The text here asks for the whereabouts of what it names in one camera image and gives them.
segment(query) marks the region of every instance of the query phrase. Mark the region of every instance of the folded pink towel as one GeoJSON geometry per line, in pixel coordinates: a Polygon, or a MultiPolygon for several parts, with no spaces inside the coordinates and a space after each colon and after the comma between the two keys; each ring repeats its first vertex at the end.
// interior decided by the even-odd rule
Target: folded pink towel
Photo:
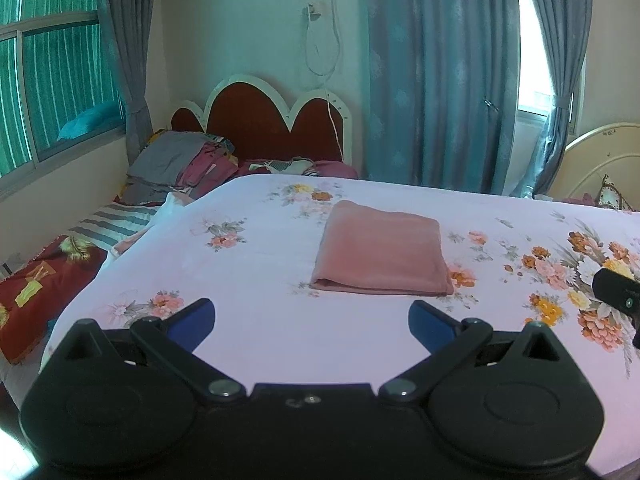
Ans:
{"type": "Polygon", "coordinates": [[[359,294],[453,294],[440,224],[341,200],[324,228],[311,287],[359,294]]]}

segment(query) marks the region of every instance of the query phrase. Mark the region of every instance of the window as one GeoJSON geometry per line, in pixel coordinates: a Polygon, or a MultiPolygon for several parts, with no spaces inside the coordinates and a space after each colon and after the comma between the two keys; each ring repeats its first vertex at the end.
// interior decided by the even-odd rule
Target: window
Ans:
{"type": "Polygon", "coordinates": [[[532,0],[520,0],[520,93],[518,108],[546,116],[553,95],[540,22],[532,0]]]}
{"type": "Polygon", "coordinates": [[[0,189],[119,128],[96,0],[0,0],[0,189]]]}

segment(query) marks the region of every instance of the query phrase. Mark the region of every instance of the striped pillow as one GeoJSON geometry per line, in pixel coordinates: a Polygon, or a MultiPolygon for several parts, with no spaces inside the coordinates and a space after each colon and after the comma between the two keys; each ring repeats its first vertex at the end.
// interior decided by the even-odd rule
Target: striped pillow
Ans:
{"type": "Polygon", "coordinates": [[[108,251],[115,244],[141,231],[158,212],[160,206],[130,206],[112,203],[98,209],[94,215],[69,229],[67,235],[77,236],[108,251]]]}

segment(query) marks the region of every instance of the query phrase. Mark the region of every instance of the pile of clothes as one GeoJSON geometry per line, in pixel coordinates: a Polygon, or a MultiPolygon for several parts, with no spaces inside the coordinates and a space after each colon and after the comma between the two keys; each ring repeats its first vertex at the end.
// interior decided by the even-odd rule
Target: pile of clothes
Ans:
{"type": "Polygon", "coordinates": [[[238,171],[233,152],[233,144],[224,137],[163,132],[152,139],[129,168],[120,203],[164,203],[173,191],[197,200],[238,171]]]}

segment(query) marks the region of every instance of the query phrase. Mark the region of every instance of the floral bedsheet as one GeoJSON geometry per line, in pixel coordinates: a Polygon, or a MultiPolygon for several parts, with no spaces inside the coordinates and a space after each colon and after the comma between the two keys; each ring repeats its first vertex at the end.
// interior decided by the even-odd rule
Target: floral bedsheet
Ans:
{"type": "Polygon", "coordinates": [[[354,180],[247,176],[154,227],[106,269],[63,312],[46,356],[77,319],[122,328],[210,298],[216,326],[195,354],[249,391],[258,382],[366,382],[377,390],[428,353],[407,326],[415,298],[309,288],[324,224],[343,198],[438,220],[455,293],[428,301],[496,330],[547,323],[606,410],[591,465],[604,474],[640,458],[634,330],[591,290],[601,267],[640,280],[638,213],[354,180]]]}

